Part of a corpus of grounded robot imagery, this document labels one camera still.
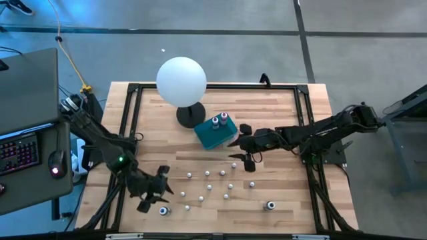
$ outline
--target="computer mouse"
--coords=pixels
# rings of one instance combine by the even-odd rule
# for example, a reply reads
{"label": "computer mouse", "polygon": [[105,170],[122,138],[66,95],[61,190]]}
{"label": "computer mouse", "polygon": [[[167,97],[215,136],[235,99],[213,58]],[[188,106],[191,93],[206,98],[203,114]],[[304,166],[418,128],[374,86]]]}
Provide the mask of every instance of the computer mouse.
{"label": "computer mouse", "polygon": [[63,178],[67,174],[67,162],[64,151],[56,150],[52,152],[47,160],[47,165],[54,179]]}

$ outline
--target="white spherical lamp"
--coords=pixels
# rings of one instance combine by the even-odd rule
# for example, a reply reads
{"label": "white spherical lamp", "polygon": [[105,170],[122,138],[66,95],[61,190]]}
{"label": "white spherical lamp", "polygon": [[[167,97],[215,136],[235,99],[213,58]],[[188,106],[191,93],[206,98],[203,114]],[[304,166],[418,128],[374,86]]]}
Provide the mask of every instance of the white spherical lamp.
{"label": "white spherical lamp", "polygon": [[178,107],[176,117],[181,125],[194,128],[205,121],[205,108],[199,100],[206,91],[206,74],[193,59],[175,57],[166,61],[155,84],[161,97]]}

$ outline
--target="yellow cable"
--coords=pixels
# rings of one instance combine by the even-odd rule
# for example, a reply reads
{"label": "yellow cable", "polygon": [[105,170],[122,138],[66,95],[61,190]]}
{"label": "yellow cable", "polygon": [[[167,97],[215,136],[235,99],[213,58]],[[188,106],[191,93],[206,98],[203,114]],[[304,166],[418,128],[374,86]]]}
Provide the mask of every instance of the yellow cable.
{"label": "yellow cable", "polygon": [[[54,12],[55,12],[55,15],[56,15],[56,21],[58,22],[58,34],[57,34],[57,36],[58,36],[58,37],[60,37],[60,33],[61,33],[61,24],[60,24],[60,22],[59,22],[58,12],[56,11],[56,8],[53,6],[53,4],[52,4],[51,0],[47,0],[47,1],[48,1],[48,2],[49,2],[49,4],[52,6],[52,9],[53,9],[53,10],[54,10]],[[88,91],[91,91],[92,87],[91,87],[91,86],[86,85],[85,81],[83,80],[83,78],[82,78],[82,77],[81,77],[81,75],[80,75],[80,72],[79,72],[79,71],[77,70],[77,68],[75,67],[73,60],[71,60],[71,58],[69,57],[69,55],[67,54],[67,52],[66,52],[66,51],[64,50],[64,48],[62,47],[61,42],[60,42],[59,40],[58,40],[57,42],[58,42],[58,45],[59,45],[59,47],[61,48],[62,52],[64,52],[65,56],[68,58],[68,60],[69,60],[69,62],[70,62],[70,64],[71,64],[71,66],[73,66],[74,71],[75,71],[75,72],[77,73],[77,75],[79,76],[80,81],[81,81],[81,84],[83,84],[82,89],[80,90],[80,92],[82,92],[82,91],[83,91],[83,89],[86,89],[86,90],[88,90]]]}

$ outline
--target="concrete floor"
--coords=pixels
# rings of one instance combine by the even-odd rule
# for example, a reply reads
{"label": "concrete floor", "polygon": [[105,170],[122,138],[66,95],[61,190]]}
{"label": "concrete floor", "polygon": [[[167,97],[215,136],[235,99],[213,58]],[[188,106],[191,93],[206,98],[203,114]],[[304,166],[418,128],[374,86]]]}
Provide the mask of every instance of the concrete floor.
{"label": "concrete floor", "polygon": [[[4,10],[2,26],[56,27],[47,1],[24,1],[33,17]],[[74,0],[54,1],[68,27],[297,31],[292,0]],[[423,0],[300,0],[306,31],[426,32]],[[54,33],[0,33],[0,45],[29,52],[56,47]],[[153,81],[166,60],[186,56],[205,69],[210,81],[256,82],[265,72],[273,82],[307,83],[298,36],[62,34],[85,80],[98,99],[111,81]],[[325,83],[335,113],[365,101],[379,116],[383,108],[427,83],[426,38],[308,37],[316,83]],[[0,52],[0,57],[12,54]],[[79,80],[59,53],[59,81],[78,91]],[[367,233],[427,238],[427,191],[392,197],[402,172],[385,129],[353,134],[346,150],[352,197],[360,229]],[[64,205],[77,199],[75,193]],[[28,209],[0,217],[38,225],[0,228],[0,235],[62,231],[48,220],[49,209]]]}

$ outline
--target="shoe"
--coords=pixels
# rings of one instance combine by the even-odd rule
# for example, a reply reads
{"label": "shoe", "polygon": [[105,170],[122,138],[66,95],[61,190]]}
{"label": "shoe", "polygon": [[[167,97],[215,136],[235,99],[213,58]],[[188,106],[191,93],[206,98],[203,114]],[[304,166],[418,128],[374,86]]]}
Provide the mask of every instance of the shoe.
{"label": "shoe", "polygon": [[20,0],[14,0],[14,1],[9,0],[9,5],[12,8],[22,12],[25,15],[28,15],[28,16],[34,15],[34,11],[28,8],[27,6],[25,6]]}

